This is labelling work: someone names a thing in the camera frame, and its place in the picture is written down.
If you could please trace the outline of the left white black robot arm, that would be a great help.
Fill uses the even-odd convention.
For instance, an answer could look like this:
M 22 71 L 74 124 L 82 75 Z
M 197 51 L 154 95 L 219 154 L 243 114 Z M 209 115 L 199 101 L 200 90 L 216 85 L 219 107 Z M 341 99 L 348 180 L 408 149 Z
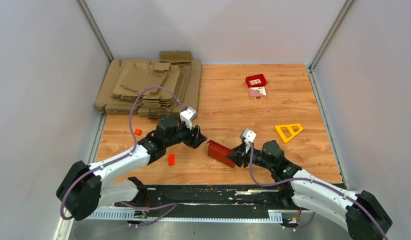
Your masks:
M 118 183 L 112 181 L 133 169 L 154 163 L 166 154 L 169 147 L 183 143 L 197 149 L 206 140 L 198 125 L 188 126 L 174 117 L 165 117 L 155 130 L 124 152 L 92 164 L 75 162 L 55 194 L 61 202 L 61 217 L 81 221 L 98 207 L 117 202 L 142 206 L 147 200 L 147 193 L 137 178 L 130 177 Z

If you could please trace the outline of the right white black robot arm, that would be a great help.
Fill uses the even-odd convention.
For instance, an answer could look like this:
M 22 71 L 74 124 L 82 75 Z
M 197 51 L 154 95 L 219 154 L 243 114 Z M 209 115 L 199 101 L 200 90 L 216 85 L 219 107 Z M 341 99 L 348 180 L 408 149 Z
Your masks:
M 386 240 L 393 221 L 374 194 L 351 191 L 325 182 L 288 160 L 275 140 L 262 149 L 245 142 L 227 154 L 238 167 L 257 165 L 269 170 L 273 185 L 287 190 L 279 194 L 282 207 L 295 205 L 321 215 L 345 229 L 353 240 Z

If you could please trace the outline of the red paper box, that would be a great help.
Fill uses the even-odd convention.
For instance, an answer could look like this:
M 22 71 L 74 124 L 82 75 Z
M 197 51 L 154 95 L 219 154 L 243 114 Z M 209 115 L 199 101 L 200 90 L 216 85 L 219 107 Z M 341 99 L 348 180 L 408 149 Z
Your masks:
M 235 153 L 234 150 L 213 140 L 209 140 L 207 144 L 207 155 L 209 157 L 228 166 L 229 168 L 233 168 L 235 166 L 235 163 L 227 157 L 227 155 Z

